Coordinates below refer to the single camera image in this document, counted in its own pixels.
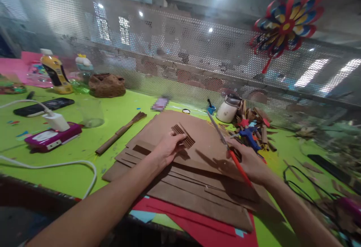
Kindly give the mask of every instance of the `perforated metal sheet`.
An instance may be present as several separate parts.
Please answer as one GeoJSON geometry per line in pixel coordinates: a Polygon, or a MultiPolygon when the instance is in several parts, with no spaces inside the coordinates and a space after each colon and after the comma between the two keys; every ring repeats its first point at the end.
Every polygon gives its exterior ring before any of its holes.
{"type": "MultiPolygon", "coordinates": [[[[361,87],[354,50],[308,41],[272,60],[263,77],[268,58],[250,47],[253,31],[127,0],[0,0],[0,22],[23,50],[51,49],[68,68],[83,53],[96,71],[125,77],[127,88],[200,107],[235,92],[289,129],[321,124],[339,110],[292,92],[324,97],[361,87]]],[[[358,95],[347,102],[361,105],[358,95]]]]}

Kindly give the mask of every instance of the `hand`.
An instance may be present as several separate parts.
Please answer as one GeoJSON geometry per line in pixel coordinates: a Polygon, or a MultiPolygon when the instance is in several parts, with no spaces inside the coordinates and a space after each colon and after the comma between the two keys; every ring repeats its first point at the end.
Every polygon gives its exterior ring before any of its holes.
{"type": "Polygon", "coordinates": [[[274,173],[251,147],[246,147],[229,137],[226,137],[226,141],[241,153],[242,162],[240,164],[251,181],[256,184],[265,185],[274,178],[274,173]]]}
{"type": "Polygon", "coordinates": [[[165,165],[167,166],[173,161],[175,155],[185,148],[184,145],[180,145],[179,142],[186,137],[186,134],[175,135],[174,132],[171,131],[163,136],[151,154],[161,162],[165,161],[165,165]]]}

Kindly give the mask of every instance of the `scissor blade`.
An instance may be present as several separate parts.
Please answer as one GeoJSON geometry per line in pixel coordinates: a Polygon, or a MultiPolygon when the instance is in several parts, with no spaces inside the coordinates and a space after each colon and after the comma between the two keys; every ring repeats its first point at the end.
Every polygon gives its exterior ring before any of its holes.
{"type": "Polygon", "coordinates": [[[217,123],[213,120],[211,114],[208,111],[207,111],[207,113],[208,113],[209,118],[211,119],[213,126],[215,127],[216,131],[218,132],[219,136],[221,137],[222,142],[226,145],[227,142],[226,142],[224,136],[222,135],[221,131],[219,130],[217,123]]]}

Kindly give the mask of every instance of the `brown cardboard sheet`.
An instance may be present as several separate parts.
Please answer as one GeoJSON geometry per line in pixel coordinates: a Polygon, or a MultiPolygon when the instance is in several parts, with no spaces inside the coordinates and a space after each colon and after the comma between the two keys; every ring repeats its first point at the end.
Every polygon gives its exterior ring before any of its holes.
{"type": "MultiPolygon", "coordinates": [[[[118,161],[125,159],[133,163],[138,163],[140,161],[139,158],[137,159],[137,156],[139,156],[139,154],[134,153],[137,152],[132,152],[129,149],[124,149],[118,156],[116,156],[115,159],[118,161]]],[[[203,186],[208,185],[222,191],[228,191],[251,201],[259,201],[259,195],[245,182],[239,182],[223,175],[194,169],[188,166],[179,165],[177,163],[172,163],[170,167],[170,171],[188,177],[192,180],[201,182],[203,186]]]]}
{"type": "Polygon", "coordinates": [[[171,127],[181,123],[189,135],[195,140],[195,144],[188,150],[178,153],[175,161],[193,166],[198,169],[212,170],[237,180],[243,181],[232,161],[226,160],[226,146],[222,143],[215,128],[197,117],[176,111],[163,111],[154,117],[141,132],[139,132],[126,145],[133,149],[138,141],[144,141],[150,145],[157,145],[162,136],[171,130],[171,127]]]}
{"type": "MultiPolygon", "coordinates": [[[[127,155],[125,153],[120,155],[119,159],[121,163],[129,167],[135,166],[135,164],[140,161],[139,159],[127,155]]],[[[274,203],[269,198],[268,192],[262,186],[255,185],[255,189],[257,193],[260,194],[259,202],[256,203],[244,199],[233,193],[225,192],[224,189],[223,190],[216,189],[200,181],[192,180],[191,178],[182,176],[181,174],[174,173],[172,172],[173,168],[174,167],[172,166],[168,166],[168,170],[166,171],[166,173],[168,173],[168,175],[171,177],[176,177],[178,179],[182,179],[187,182],[184,183],[177,182],[176,180],[170,179],[169,177],[163,178],[162,181],[228,208],[232,208],[232,205],[230,204],[231,202],[233,204],[243,206],[252,211],[257,211],[258,216],[260,217],[268,218],[274,222],[284,221],[282,214],[275,207],[274,203]],[[208,196],[202,193],[203,188],[205,192],[212,194],[212,196],[208,196]]]]}
{"type": "Polygon", "coordinates": [[[283,215],[278,211],[274,203],[269,198],[266,190],[265,193],[263,193],[262,189],[258,190],[258,192],[261,193],[260,195],[261,199],[259,203],[255,203],[247,199],[244,199],[242,197],[236,196],[234,194],[230,194],[212,188],[205,187],[205,191],[212,193],[213,195],[216,195],[218,197],[221,197],[227,201],[238,203],[239,205],[245,207],[246,209],[256,212],[255,214],[260,218],[267,218],[275,223],[285,221],[283,215]]]}
{"type": "MultiPolygon", "coordinates": [[[[112,181],[123,175],[128,169],[130,168],[117,161],[103,175],[102,179],[106,181],[112,181]]],[[[170,180],[170,182],[173,184],[178,184],[178,182],[172,180],[170,180]]],[[[161,200],[170,202],[177,206],[181,206],[191,211],[198,212],[218,221],[230,224],[232,226],[235,226],[236,228],[244,229],[248,232],[251,232],[253,230],[248,212],[245,208],[241,206],[235,205],[234,208],[230,209],[217,203],[211,202],[207,199],[204,199],[199,195],[195,195],[193,193],[185,191],[182,188],[178,188],[166,182],[159,181],[159,179],[155,179],[151,186],[149,186],[147,194],[149,196],[159,198],[161,200]]]]}

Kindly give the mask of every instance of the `white jar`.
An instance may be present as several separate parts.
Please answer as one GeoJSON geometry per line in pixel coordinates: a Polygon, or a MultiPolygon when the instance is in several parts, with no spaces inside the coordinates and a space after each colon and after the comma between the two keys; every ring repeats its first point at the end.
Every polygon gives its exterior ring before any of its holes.
{"type": "Polygon", "coordinates": [[[224,102],[219,107],[216,117],[218,120],[224,123],[230,123],[234,118],[237,109],[241,103],[241,100],[233,98],[231,95],[227,95],[224,98],[224,102]]]}

